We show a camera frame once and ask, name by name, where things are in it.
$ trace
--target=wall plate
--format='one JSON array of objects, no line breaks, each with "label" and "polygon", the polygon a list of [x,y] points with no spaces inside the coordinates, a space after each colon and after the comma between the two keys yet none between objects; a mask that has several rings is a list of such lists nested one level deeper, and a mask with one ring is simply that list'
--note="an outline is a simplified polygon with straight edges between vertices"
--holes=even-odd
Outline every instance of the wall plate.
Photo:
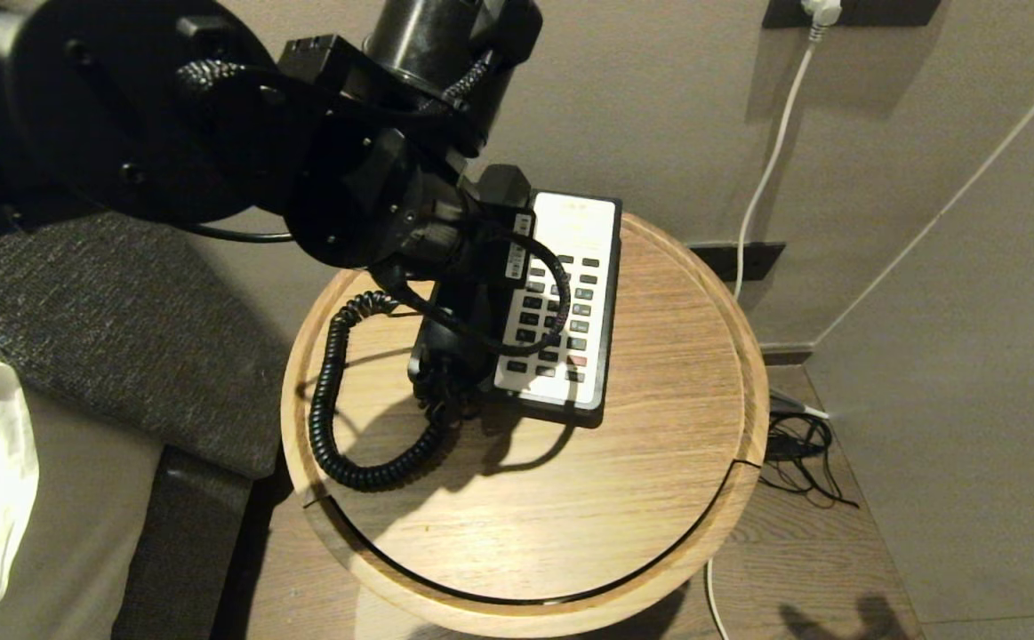
[{"label": "wall plate", "polygon": [[[940,0],[841,0],[837,26],[923,26],[931,22]],[[801,0],[769,0],[762,29],[790,29],[812,24]]]},{"label": "wall plate", "polygon": [[[737,279],[737,243],[692,244],[690,248],[724,282]],[[784,250],[785,243],[747,243],[746,273],[741,280],[764,280]]]}]

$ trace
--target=wooden floor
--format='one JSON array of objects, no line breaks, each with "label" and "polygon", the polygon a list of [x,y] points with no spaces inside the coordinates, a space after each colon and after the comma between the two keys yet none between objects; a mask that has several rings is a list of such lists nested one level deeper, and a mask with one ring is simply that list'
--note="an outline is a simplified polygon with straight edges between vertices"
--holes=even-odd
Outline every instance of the wooden floor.
[{"label": "wooden floor", "polygon": [[[773,389],[819,405],[801,367],[769,368]],[[811,504],[760,485],[714,558],[716,599],[732,640],[914,640],[922,637],[841,447],[830,455],[861,510]],[[682,588],[584,640],[718,637],[699,572]],[[261,640],[475,640],[405,614],[359,587],[290,497],[271,536],[248,618]]]}]

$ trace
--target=gray wall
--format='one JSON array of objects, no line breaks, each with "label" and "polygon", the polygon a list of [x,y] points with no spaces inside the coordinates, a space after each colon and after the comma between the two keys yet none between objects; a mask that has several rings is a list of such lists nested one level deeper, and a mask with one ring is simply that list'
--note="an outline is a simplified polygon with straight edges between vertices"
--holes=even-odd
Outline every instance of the gray wall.
[{"label": "gray wall", "polygon": [[[276,54],[294,36],[359,43],[382,7],[225,3]],[[488,159],[538,187],[618,195],[685,242],[735,240],[804,33],[762,31],[762,0],[540,4],[545,29]],[[816,339],[1029,109],[1034,1],[1018,4],[944,0],[925,29],[829,34],[755,224],[753,239],[790,243],[743,295],[762,343]],[[292,247],[199,244],[288,335],[330,276]]]},{"label": "gray wall", "polygon": [[931,640],[1034,637],[1034,118],[817,345]]}]

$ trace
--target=screw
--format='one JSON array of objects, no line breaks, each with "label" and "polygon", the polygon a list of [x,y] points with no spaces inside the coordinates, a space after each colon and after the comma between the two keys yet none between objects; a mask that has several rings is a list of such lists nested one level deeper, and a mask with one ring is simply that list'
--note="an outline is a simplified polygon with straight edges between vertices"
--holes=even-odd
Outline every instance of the screw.
[{"label": "screw", "polygon": [[86,42],[78,39],[66,40],[66,45],[62,49],[74,65],[87,67],[94,64],[93,54],[86,47]]},{"label": "screw", "polygon": [[142,165],[138,163],[127,161],[123,163],[122,171],[118,172],[122,177],[122,182],[126,185],[142,185],[146,181],[146,172],[142,170]]},{"label": "screw", "polygon": [[273,106],[278,106],[288,101],[288,97],[284,96],[283,91],[274,88],[274,86],[261,85],[260,94],[264,97],[265,102]]},{"label": "screw", "polygon": [[11,222],[18,223],[22,221],[22,212],[17,210],[17,208],[12,206],[2,206],[2,210],[3,215],[7,216],[7,218],[11,218]]}]

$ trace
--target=round side table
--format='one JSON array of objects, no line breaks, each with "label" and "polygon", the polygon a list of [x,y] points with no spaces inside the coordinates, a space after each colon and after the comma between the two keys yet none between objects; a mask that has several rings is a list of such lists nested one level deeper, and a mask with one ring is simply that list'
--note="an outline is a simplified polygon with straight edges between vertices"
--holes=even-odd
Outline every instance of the round side table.
[{"label": "round side table", "polygon": [[[288,361],[283,450],[310,526],[363,586],[448,629],[562,636],[657,603],[726,540],[764,455],[761,353],[727,288],[682,244],[632,215],[619,238],[603,422],[485,406],[402,489],[352,491],[314,464],[306,417],[328,322],[377,286],[345,271],[323,292]],[[420,323],[375,316],[352,333],[334,430],[361,465],[390,460],[426,426],[406,377]]]}]

